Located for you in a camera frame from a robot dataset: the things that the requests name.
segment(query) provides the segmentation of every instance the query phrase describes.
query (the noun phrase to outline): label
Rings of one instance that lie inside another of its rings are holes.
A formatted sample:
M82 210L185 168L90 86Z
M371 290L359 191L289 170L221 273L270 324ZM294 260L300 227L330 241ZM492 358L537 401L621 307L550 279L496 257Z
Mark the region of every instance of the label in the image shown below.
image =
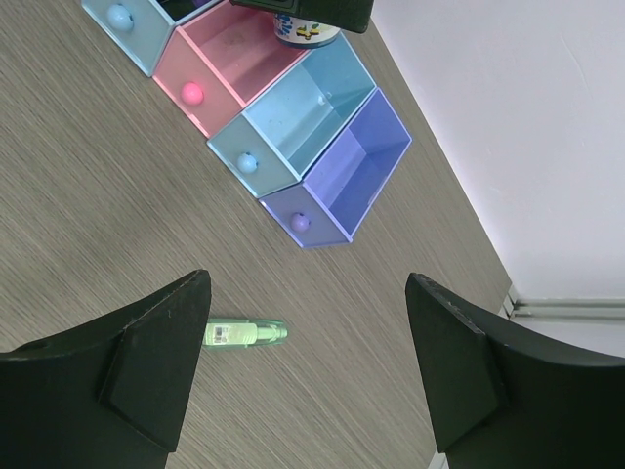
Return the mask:
M216 325L213 328L213 345L224 345L228 343L229 326Z
M284 14L273 16L275 35L287 45L314 49L332 42L341 28L317 21L300 20Z

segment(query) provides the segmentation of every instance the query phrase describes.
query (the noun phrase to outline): blue knob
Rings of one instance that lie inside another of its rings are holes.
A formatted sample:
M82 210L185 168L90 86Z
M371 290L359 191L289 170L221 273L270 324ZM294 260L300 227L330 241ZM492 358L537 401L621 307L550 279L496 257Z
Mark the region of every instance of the blue knob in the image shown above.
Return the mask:
M123 5L111 5L106 12L106 19L110 27L122 32L129 32L135 25L133 16Z
M243 174L252 174L258 169L258 161L250 153L244 153L236 160L236 167Z

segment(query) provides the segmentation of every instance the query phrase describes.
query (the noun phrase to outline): drawer knob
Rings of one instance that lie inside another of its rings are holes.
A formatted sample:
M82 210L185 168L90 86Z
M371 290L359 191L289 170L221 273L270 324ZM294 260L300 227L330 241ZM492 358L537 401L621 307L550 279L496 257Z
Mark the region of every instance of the drawer knob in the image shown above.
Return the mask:
M110 27L116 29L117 31L130 32L135 25L133 16L130 14L128 9L119 4L108 7L106 19L108 20Z
M183 86L181 98L187 106L198 106L204 101L204 92L197 83L190 81Z
M258 169L258 161L250 153L244 153L236 160L236 167L243 174L252 174Z
M311 226L311 221L303 213L294 213L291 217L291 230L303 233Z

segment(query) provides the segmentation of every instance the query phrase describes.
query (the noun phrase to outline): pink drawer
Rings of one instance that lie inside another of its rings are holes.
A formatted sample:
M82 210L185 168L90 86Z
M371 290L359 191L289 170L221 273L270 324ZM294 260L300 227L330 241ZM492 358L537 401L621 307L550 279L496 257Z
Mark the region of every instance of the pink drawer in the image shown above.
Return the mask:
M276 40L271 14L226 1L174 30L153 78L210 138L306 52Z

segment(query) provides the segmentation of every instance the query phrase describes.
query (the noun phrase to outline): drawer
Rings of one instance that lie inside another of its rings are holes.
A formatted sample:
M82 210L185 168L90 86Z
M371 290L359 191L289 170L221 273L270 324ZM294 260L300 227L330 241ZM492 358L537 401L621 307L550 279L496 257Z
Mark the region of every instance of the drawer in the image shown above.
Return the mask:
M225 1L176 27L153 78L210 138L305 54L276 40L271 14Z
M260 202L301 247L352 242L411 142L378 89L299 184Z
M208 145L259 198L301 181L374 90L341 34L309 52Z
M221 0L82 0L85 11L152 76L174 30Z

